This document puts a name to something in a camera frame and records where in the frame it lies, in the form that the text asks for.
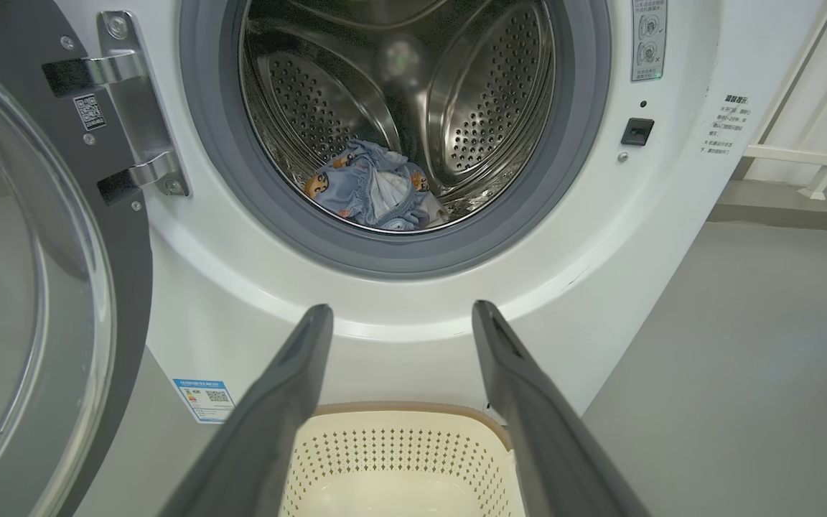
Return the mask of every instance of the qr code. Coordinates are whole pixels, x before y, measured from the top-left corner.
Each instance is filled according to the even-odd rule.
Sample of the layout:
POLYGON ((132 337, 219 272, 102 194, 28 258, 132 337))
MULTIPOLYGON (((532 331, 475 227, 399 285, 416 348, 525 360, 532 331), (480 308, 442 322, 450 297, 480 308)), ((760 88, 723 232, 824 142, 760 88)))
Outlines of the qr code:
POLYGON ((75 101, 75 109, 78 110, 79 117, 82 118, 82 124, 85 124, 86 131, 108 125, 104 121, 104 114, 101 113, 101 106, 98 105, 95 94, 76 97, 73 101, 75 101))
POLYGON ((228 402, 229 397, 225 395, 224 391, 216 391, 208 389, 206 395, 210 396, 210 402, 228 402))

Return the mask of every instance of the door glass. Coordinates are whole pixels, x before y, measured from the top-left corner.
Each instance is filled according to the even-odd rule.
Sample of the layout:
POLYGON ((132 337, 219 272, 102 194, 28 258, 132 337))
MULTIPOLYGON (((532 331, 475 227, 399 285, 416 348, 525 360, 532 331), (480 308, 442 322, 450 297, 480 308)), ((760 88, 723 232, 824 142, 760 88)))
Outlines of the door glass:
POLYGON ((25 500, 20 490, 9 498, 0 490, 0 515, 59 504, 98 424, 111 370, 113 301, 101 240, 42 138, 0 88, 0 487, 18 475, 25 479, 13 485, 39 484, 25 500), (27 479, 22 462, 42 479, 27 479))

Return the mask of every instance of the laundry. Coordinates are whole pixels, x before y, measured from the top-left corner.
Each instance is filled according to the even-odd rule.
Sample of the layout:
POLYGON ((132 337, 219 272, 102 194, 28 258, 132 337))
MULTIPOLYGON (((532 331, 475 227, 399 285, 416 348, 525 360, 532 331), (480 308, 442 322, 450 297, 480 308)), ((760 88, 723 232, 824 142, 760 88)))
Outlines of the laundry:
POLYGON ((304 191, 329 212, 371 228, 410 232, 449 220, 429 191, 423 167, 371 141, 349 141, 315 171, 304 191))

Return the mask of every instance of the washing machine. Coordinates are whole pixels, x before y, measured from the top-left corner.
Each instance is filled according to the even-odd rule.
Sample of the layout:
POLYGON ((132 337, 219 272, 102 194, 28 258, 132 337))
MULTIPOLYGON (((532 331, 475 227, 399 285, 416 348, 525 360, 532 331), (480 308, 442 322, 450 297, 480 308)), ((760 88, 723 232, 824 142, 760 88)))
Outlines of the washing machine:
POLYGON ((0 2, 0 515, 73 513, 145 345, 219 422, 187 386, 236 406, 316 304, 322 403, 495 417, 482 299, 583 413, 825 9, 0 2), (398 232, 313 202, 353 139, 422 168, 446 217, 398 232))

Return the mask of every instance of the blue and white sticker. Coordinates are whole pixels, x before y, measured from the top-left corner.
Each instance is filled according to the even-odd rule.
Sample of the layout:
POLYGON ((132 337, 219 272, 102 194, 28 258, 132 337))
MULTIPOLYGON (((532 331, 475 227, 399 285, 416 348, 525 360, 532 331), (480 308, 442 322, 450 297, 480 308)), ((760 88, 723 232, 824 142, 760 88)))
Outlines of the blue and white sticker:
POLYGON ((223 423, 235 409, 232 395, 221 381, 174 379, 174 385, 197 422, 223 423))

